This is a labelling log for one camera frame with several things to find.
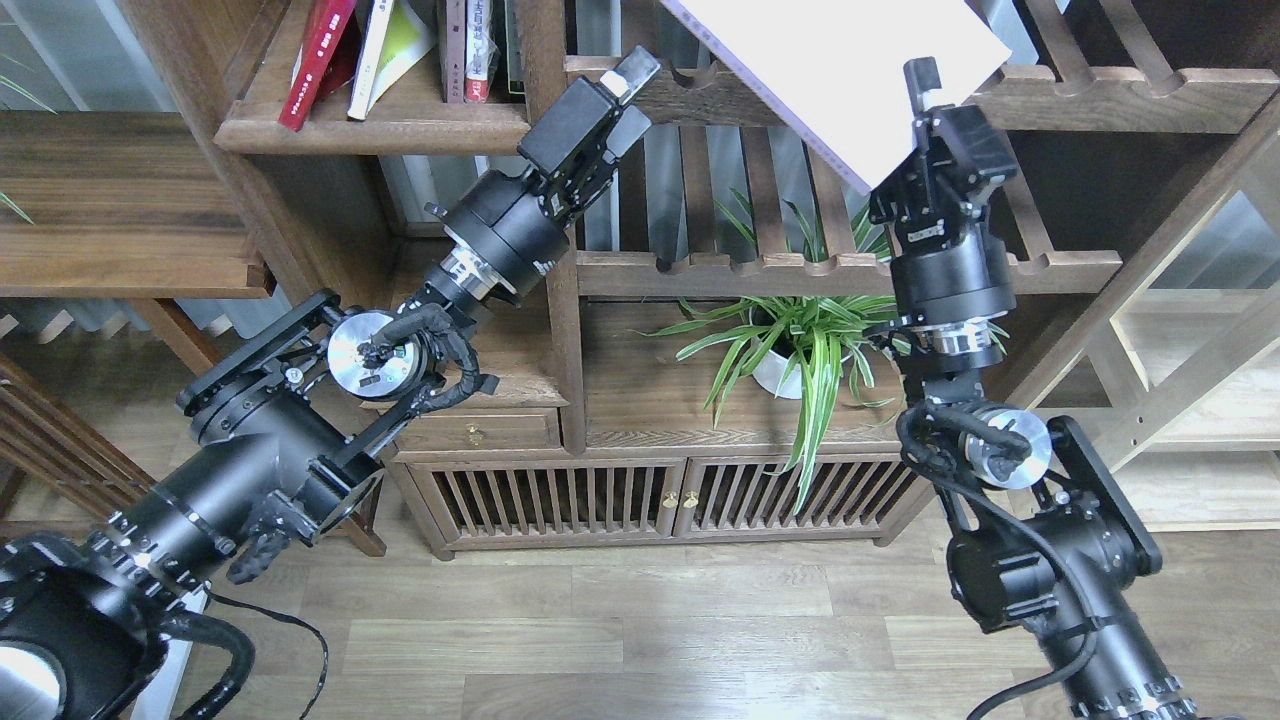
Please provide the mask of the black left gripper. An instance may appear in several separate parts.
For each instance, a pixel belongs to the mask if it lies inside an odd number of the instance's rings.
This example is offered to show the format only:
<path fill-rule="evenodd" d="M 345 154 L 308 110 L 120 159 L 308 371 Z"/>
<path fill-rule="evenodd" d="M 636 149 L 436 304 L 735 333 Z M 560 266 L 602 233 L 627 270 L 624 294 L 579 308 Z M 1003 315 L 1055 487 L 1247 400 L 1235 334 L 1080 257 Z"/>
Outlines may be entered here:
<path fill-rule="evenodd" d="M 518 143 L 520 176 L 488 170 L 442 214 L 454 247 L 425 275 L 440 296 L 524 296 L 570 246 L 568 228 L 611 184 L 650 119 L 634 105 L 660 61 L 635 46 L 608 76 L 579 77 Z"/>

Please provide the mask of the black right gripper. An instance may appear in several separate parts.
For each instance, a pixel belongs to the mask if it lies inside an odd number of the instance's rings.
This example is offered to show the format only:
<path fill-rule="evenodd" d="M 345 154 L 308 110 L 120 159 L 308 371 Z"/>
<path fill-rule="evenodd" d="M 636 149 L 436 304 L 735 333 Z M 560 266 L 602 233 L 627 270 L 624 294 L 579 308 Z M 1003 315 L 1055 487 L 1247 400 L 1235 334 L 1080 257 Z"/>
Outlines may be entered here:
<path fill-rule="evenodd" d="M 870 192 L 868 218 L 890 224 L 899 311 L 916 327 L 1002 316 L 1016 306 L 989 197 L 1018 173 L 978 106 L 946 105 L 933 56 L 902 67 L 918 146 Z"/>

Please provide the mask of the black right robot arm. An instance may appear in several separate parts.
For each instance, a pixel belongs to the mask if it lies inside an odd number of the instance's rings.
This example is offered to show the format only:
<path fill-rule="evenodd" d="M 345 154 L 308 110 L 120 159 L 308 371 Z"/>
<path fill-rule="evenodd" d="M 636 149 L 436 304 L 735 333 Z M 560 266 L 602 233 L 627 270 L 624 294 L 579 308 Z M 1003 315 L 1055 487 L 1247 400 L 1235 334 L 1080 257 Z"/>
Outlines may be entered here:
<path fill-rule="evenodd" d="M 899 243 L 899 316 L 867 338 L 901 372 L 901 457 L 943 506 L 954 598 L 984 633 L 1027 629 L 1051 666 L 972 717 L 1059 684 L 1078 719 L 1197 719 L 1123 597 L 1161 569 L 1155 538 L 1073 418 L 1043 420 L 982 384 L 1002 357 L 989 322 L 1016 304 L 988 200 L 1018 164 L 979 108 L 936 97 L 933 58 L 904 72 L 916 145 L 869 214 Z"/>

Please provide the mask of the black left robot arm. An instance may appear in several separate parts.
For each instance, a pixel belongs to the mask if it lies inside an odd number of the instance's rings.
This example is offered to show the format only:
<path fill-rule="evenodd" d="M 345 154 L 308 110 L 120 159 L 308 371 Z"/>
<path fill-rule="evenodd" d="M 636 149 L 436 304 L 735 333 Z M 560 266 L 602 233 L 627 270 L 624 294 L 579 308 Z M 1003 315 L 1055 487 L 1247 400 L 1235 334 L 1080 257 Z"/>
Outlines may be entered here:
<path fill-rule="evenodd" d="M 484 173 L 442 213 L 453 249 L 394 311 L 321 290 L 183 389 L 198 451 L 83 541 L 51 532 L 3 548 L 3 716 L 113 719 L 172 642 L 224 650 L 220 679 L 186 711 L 211 719 L 256 650 L 186 607 L 224 570 L 242 584 L 293 542 L 314 544 L 384 475 L 379 454 L 415 418 L 497 389 L 472 346 L 492 305 L 518 305 L 570 247 L 570 227 L 650 127 L 635 100 L 660 70 L 635 47 L 575 78 L 518 143 L 518 176 Z"/>

